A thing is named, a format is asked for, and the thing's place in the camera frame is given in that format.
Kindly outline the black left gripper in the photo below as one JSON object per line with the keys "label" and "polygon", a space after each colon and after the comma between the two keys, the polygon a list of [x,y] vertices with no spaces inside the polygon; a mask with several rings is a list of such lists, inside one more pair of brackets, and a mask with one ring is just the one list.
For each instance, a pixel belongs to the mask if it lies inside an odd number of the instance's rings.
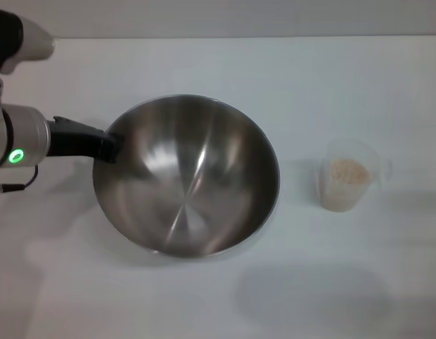
{"label": "black left gripper", "polygon": [[120,135],[65,117],[48,121],[50,132],[49,157],[83,156],[103,162],[116,162],[120,152]]}

